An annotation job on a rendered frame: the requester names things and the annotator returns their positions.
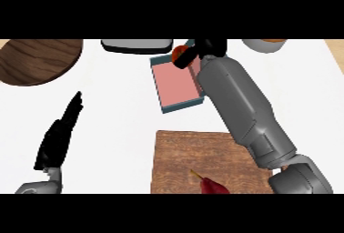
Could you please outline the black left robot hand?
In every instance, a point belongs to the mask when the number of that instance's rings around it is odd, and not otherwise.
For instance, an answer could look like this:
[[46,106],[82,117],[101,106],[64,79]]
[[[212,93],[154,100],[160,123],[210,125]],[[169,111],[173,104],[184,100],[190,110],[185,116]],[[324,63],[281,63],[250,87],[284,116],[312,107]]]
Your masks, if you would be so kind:
[[45,134],[37,152],[34,170],[45,170],[46,168],[63,166],[68,154],[71,132],[77,124],[82,110],[83,93],[77,92],[68,103],[63,118],[54,121]]

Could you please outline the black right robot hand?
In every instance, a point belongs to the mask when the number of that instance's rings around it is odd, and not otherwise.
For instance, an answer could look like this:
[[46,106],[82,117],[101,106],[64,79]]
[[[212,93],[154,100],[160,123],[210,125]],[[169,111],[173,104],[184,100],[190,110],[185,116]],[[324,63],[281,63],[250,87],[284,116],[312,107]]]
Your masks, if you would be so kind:
[[[197,39],[192,48],[195,51],[195,58],[204,58],[206,56],[223,57],[228,52],[228,40]],[[188,66],[191,66],[192,62],[176,62],[173,64],[178,68],[185,69]]]

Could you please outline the red tomato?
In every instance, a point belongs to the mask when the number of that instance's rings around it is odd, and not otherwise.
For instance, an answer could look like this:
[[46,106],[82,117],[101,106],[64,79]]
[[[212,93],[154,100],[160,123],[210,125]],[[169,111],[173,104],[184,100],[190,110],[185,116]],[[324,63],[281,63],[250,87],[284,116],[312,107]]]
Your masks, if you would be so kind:
[[172,61],[191,63],[195,59],[195,51],[191,46],[178,46],[172,51]]

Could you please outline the teal box with pink inside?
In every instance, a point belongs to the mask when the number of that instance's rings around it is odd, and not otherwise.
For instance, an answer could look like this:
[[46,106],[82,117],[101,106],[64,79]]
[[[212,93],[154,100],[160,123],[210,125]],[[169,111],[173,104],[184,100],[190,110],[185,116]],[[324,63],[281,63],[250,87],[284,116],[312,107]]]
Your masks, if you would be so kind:
[[181,69],[173,64],[173,56],[151,58],[151,69],[157,85],[157,95],[163,113],[170,113],[203,103],[204,92],[197,81],[201,71],[201,59]]

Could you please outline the round dark wooden board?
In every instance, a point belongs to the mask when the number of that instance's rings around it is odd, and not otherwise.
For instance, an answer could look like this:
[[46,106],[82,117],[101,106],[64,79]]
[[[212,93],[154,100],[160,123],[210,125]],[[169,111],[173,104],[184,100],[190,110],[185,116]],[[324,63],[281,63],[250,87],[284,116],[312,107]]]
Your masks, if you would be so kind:
[[0,48],[0,81],[37,86],[54,81],[76,65],[82,39],[9,39]]

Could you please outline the brown wooden cutting board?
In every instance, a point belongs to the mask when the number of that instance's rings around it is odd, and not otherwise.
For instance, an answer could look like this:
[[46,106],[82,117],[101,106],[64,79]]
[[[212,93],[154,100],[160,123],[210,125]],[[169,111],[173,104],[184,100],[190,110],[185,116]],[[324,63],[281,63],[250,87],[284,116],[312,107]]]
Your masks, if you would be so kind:
[[157,132],[153,194],[200,194],[209,177],[232,194],[272,194],[274,171],[257,164],[229,133]]

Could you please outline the grey bowl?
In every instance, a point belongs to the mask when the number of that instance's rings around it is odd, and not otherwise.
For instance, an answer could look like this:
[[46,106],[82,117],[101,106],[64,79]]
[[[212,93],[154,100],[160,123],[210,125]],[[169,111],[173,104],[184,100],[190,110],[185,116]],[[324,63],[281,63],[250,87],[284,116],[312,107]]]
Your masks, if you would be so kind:
[[285,39],[244,39],[247,47],[266,54],[275,53],[285,43]]

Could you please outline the black and grey tray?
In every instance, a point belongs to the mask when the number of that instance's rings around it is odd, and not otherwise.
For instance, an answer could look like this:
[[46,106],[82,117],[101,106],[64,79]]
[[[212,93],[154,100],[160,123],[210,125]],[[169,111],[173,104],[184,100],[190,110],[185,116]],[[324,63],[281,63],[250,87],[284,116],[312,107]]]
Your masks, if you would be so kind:
[[172,39],[102,39],[107,51],[125,54],[154,55],[173,50]]

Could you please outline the red pepper with yellow stem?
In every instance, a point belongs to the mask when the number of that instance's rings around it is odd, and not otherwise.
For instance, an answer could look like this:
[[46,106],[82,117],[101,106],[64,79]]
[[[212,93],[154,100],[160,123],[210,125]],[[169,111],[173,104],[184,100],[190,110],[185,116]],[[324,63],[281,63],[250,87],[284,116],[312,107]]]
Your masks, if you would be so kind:
[[201,179],[201,190],[204,194],[229,194],[228,188],[209,177],[203,177],[195,171],[191,173]]

